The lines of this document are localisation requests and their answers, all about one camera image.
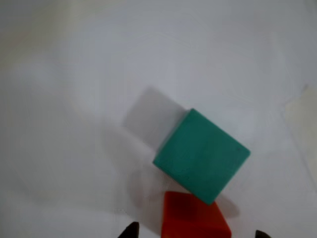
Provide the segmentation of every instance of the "red cube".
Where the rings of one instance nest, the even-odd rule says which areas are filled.
[[[214,202],[194,195],[166,192],[161,238],[231,238],[231,230]]]

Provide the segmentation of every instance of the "white surface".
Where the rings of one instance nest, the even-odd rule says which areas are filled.
[[[288,103],[285,118],[317,185],[317,90],[307,87],[300,98]]]
[[[159,237],[162,191],[180,188],[123,126],[148,88],[251,149],[218,199],[234,238],[317,237],[317,193],[281,113],[316,83],[316,23],[308,0],[69,0],[7,28],[1,237],[115,238],[133,220]]]

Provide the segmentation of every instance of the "beige object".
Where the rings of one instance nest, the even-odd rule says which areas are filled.
[[[317,184],[317,89],[307,87],[287,104],[285,117]]]

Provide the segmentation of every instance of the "white table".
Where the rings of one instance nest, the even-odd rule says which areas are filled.
[[[316,84],[316,11],[313,0],[69,0],[3,30],[0,236],[115,238],[137,220],[140,238],[159,237],[163,192],[182,190],[145,141],[165,131],[126,126],[156,90],[159,103],[147,99],[162,113],[194,107],[252,151],[217,199],[234,238],[317,237],[316,189],[283,118]]]

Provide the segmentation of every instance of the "cube face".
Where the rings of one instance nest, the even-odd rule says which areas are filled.
[[[159,150],[154,164],[212,204],[250,151],[191,109]]]
[[[231,231],[214,202],[208,206],[192,194],[166,192],[162,238],[230,238]]]

